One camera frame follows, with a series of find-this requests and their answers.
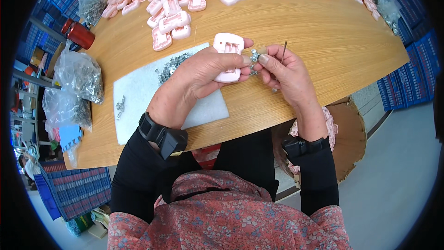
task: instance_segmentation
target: hand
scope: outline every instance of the hand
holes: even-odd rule
[[[244,38],[245,48],[254,42]],[[218,53],[206,47],[186,59],[174,74],[156,91],[147,111],[154,122],[169,128],[180,129],[197,99],[207,97],[224,85],[213,79],[221,72],[240,68],[238,82],[248,79],[251,73],[250,58],[235,53]]]
[[[324,112],[318,103],[313,82],[302,59],[284,47],[266,47],[268,54],[261,54],[255,70],[262,75],[268,86],[280,89],[285,100],[293,106],[297,115],[299,136],[307,141],[316,141],[328,136]]]

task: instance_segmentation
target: floral shirt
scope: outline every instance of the floral shirt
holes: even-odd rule
[[[171,199],[207,188],[229,189],[154,205],[151,224],[110,216],[108,249],[352,249],[341,208],[310,217],[273,203],[269,193],[227,171],[199,170],[176,179]]]

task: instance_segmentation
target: red thermos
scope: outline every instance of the red thermos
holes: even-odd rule
[[[96,38],[90,30],[86,29],[79,22],[68,19],[63,25],[61,32],[65,34],[68,39],[75,42],[84,49],[89,49]]]

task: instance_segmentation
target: black wrist device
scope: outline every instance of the black wrist device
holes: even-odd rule
[[[308,142],[299,136],[293,137],[289,134],[282,139],[281,145],[287,154],[287,158],[292,164],[297,165],[298,157],[330,148],[330,141],[327,137],[326,139],[321,138],[313,142]]]
[[[137,129],[144,139],[157,144],[160,156],[164,160],[170,155],[180,155],[188,143],[188,133],[185,130],[170,129],[156,124],[148,112],[142,114]]]

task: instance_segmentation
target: wood grain surface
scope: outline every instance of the wood grain surface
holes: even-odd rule
[[[399,37],[382,18],[354,0],[245,0],[225,6],[207,0],[204,11],[191,13],[191,36],[156,52],[147,25],[148,1],[122,16],[101,19],[96,39],[86,52],[102,68],[105,101],[92,104],[92,132],[85,131],[77,150],[78,168],[116,165],[123,146],[114,126],[113,83],[131,71],[172,53],[229,32],[261,45],[288,42],[301,56],[324,106],[345,97],[408,62]],[[143,89],[135,83],[135,89]],[[188,129],[187,150],[244,136],[295,117],[281,92],[273,93],[258,76],[222,88],[230,117]]]

